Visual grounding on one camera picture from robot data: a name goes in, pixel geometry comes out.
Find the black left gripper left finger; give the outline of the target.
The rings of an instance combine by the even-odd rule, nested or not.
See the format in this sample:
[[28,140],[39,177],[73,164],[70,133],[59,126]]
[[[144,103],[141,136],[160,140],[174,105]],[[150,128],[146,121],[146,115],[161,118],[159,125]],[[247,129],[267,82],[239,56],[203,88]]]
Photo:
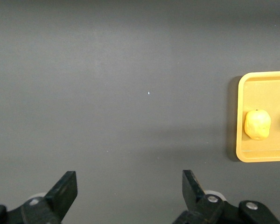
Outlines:
[[60,224],[77,197],[77,175],[67,171],[44,195],[14,210],[0,204],[0,224]]

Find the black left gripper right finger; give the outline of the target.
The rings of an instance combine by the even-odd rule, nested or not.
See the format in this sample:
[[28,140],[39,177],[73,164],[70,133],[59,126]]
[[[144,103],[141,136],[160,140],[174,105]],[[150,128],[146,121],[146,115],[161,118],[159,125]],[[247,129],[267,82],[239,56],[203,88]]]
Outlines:
[[279,224],[264,204],[245,200],[233,206],[219,193],[204,191],[191,170],[182,171],[182,195],[187,206],[174,224]]

